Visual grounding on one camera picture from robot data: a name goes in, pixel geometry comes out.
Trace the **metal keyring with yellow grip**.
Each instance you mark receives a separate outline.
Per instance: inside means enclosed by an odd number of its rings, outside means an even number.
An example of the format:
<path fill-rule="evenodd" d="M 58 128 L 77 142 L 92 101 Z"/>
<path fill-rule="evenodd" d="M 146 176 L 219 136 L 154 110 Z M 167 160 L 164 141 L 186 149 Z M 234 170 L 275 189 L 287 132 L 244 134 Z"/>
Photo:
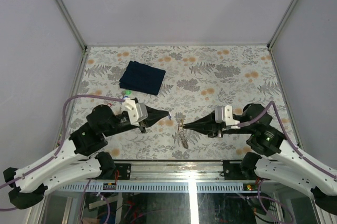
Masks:
<path fill-rule="evenodd" d="M 189 145 L 188 145 L 187 137 L 185 136 L 185 132 L 184 132 L 184 120 L 183 119 L 181 119 L 179 124 L 178 124 L 177 133 L 180 137 L 182 146 L 185 149 L 188 149 Z"/>

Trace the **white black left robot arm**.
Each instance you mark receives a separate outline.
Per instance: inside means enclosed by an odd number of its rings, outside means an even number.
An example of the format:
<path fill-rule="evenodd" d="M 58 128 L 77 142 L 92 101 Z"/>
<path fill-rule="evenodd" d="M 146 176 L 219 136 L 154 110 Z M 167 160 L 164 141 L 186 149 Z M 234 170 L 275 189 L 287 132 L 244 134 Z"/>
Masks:
<path fill-rule="evenodd" d="M 104 152 L 107 137 L 155 125 L 168 111 L 151 108 L 137 99 L 122 101 L 122 111 L 114 114 L 109 105 L 98 105 L 87 115 L 86 123 L 62 137 L 59 146 L 24 168 L 9 167 L 3 172 L 11 187 L 9 201 L 15 209 L 27 209 L 63 186 L 83 179 L 115 178 L 116 165 Z"/>

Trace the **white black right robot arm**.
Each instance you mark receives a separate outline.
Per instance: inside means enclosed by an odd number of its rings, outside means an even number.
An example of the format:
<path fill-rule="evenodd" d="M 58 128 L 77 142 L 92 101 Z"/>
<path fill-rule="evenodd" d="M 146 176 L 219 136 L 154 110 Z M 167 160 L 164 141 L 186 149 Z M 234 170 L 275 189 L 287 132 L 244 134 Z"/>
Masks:
<path fill-rule="evenodd" d="M 318 161 L 296 146 L 284 128 L 271 126 L 269 107 L 250 103 L 241 115 L 232 107 L 218 106 L 209 115 L 187 123 L 184 129 L 193 130 L 209 138 L 246 134 L 251 151 L 239 167 L 246 179 L 258 177 L 279 182 L 306 195 L 322 210 L 336 215 L 336 170 Z"/>

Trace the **key with green tag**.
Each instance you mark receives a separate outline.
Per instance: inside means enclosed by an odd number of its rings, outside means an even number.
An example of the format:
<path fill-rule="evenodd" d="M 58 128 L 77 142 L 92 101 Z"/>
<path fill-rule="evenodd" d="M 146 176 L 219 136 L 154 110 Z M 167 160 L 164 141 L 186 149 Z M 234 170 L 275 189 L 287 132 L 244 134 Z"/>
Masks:
<path fill-rule="evenodd" d="M 122 91 L 122 95 L 130 95 L 131 94 L 131 91 L 130 90 L 124 90 Z"/>

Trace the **dark navy folded cloth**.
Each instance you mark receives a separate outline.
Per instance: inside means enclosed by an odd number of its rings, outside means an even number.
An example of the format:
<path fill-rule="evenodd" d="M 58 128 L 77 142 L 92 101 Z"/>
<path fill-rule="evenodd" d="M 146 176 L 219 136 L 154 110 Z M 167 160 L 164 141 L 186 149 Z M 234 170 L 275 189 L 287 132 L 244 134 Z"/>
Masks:
<path fill-rule="evenodd" d="M 119 80 L 119 86 L 140 93 L 158 95 L 165 74 L 165 70 L 130 61 Z"/>

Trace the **floral patterned table mat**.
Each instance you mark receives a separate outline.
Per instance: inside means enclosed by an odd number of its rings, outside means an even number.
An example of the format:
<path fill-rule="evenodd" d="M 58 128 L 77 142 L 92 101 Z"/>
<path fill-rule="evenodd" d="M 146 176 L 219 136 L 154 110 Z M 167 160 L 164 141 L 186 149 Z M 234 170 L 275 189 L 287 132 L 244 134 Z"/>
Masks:
<path fill-rule="evenodd" d="M 185 149 L 177 133 L 184 124 L 198 120 L 216 106 L 231 105 L 240 115 L 245 105 L 267 105 L 274 101 L 278 114 L 272 126 L 284 128 L 296 141 L 281 86 L 266 46 L 123 46 L 91 47 L 79 80 L 78 93 L 69 122 L 70 133 L 86 122 L 86 116 L 108 98 L 122 98 L 119 80 L 130 61 L 166 71 L 158 95 L 131 91 L 130 98 L 171 113 L 143 134 L 131 130 L 108 138 L 105 151 L 115 159 L 141 160 L 220 160 L 241 159 L 251 149 L 248 135 L 209 138 L 184 130 L 189 148 Z"/>

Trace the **aluminium front rail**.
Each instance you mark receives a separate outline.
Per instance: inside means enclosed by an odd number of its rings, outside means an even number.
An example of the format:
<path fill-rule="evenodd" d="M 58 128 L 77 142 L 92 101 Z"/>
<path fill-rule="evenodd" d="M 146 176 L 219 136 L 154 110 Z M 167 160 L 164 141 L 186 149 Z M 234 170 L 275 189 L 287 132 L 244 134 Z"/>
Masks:
<path fill-rule="evenodd" d="M 121 182 L 253 181 L 241 173 L 239 160 L 116 160 Z"/>

